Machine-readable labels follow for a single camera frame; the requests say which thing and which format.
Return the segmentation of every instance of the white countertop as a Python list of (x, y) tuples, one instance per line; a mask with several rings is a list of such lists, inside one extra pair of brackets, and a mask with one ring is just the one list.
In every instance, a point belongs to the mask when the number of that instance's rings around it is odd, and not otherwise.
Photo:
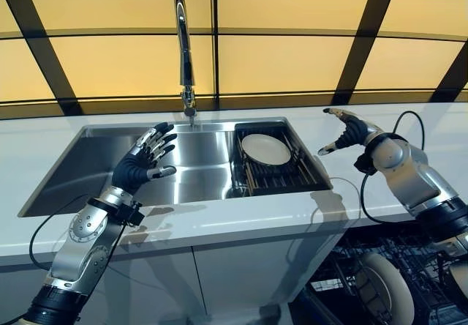
[[(323, 108), (199, 112), (197, 120), (285, 116), (309, 151), (315, 154), (320, 147), (336, 140), (344, 130), (343, 123), (324, 114)], [(365, 116), (389, 132), (402, 111), (417, 111), (426, 126), (429, 163), (452, 184), (462, 199), (468, 201), (467, 103), (353, 105), (343, 108)], [(19, 218), (17, 213), (82, 126), (182, 120), (181, 113), (143, 113), (0, 121), (0, 257), (28, 253), (31, 235), (45, 218)], [(398, 133), (419, 146), (419, 125), (411, 116), (401, 122)], [(346, 179), (359, 187), (363, 174), (354, 168), (353, 163), (362, 151), (363, 147), (354, 146), (320, 159), (330, 177)], [(147, 207), (143, 213), (151, 212), (149, 216), (139, 228), (127, 230), (128, 235), (121, 245), (131, 251), (132, 244), (144, 240), (153, 242), (153, 249), (164, 249), (313, 232), (320, 226), (321, 230), (326, 230), (327, 226), (333, 229), (331, 221), (342, 221), (340, 228), (368, 224), (367, 219), (358, 221), (361, 216), (358, 193), (351, 183), (343, 179), (331, 181), (333, 191), (342, 197), (346, 215), (337, 208), (338, 205), (335, 205), (335, 210), (333, 207), (317, 209), (310, 193)], [(368, 180), (366, 206), (376, 217), (392, 220), (409, 217), (379, 173)], [(72, 214), (64, 214), (51, 219), (38, 234), (34, 251), (48, 253), (59, 249), (71, 218)]]

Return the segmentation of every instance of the cabinet door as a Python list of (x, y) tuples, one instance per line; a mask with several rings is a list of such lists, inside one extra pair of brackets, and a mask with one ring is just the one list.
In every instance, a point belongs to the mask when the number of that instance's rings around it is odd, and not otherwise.
[(194, 247), (208, 314), (291, 302), (341, 236)]
[[(164, 252), (117, 255), (121, 260), (106, 269), (79, 324), (185, 325), (187, 316), (205, 315), (192, 249)], [(2, 269), (0, 289), (16, 291), (1, 298), (0, 323), (27, 311), (45, 277), (38, 269)]]

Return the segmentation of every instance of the faucet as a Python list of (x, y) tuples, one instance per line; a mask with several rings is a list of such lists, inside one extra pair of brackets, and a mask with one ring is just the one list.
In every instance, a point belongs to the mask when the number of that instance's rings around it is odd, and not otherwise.
[(193, 78), (192, 55), (190, 53), (189, 28), (187, 26), (187, 15), (185, 10), (184, 0), (174, 0), (175, 16), (177, 18), (177, 35), (181, 49), (181, 86), (182, 102), (184, 103), (184, 114), (189, 117), (190, 124), (194, 124), (194, 117), (197, 114), (195, 107), (195, 93), (193, 86), (195, 84)]

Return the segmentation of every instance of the plate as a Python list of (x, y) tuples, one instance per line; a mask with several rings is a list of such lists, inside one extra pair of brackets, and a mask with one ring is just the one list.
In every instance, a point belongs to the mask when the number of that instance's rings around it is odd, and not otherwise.
[(391, 314), (388, 324), (411, 325), (415, 318), (415, 303), (398, 269), (377, 253), (365, 254), (362, 262), (366, 272), (361, 270), (356, 274), (356, 286), (369, 312), (377, 317), (388, 309)]
[(275, 137), (259, 133), (244, 137), (242, 149), (260, 164), (282, 165), (291, 159), (291, 152), (284, 143)]

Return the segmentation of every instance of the silver robotic arm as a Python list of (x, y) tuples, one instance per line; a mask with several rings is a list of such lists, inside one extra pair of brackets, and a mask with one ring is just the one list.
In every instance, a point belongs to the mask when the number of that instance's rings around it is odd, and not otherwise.
[(125, 225), (139, 225), (141, 204), (132, 201), (142, 184), (176, 172), (157, 161), (174, 149), (173, 125), (149, 129), (116, 166), (112, 185), (91, 198), (72, 219), (40, 292), (19, 324), (74, 324), (99, 282)]
[(370, 175), (380, 171), (385, 176), (392, 193), (428, 233), (434, 248), (449, 257), (468, 255), (468, 206), (429, 166), (421, 149), (352, 112), (338, 108), (324, 112), (342, 120), (346, 130), (337, 141), (319, 150), (319, 155), (354, 144), (365, 146), (356, 168)]

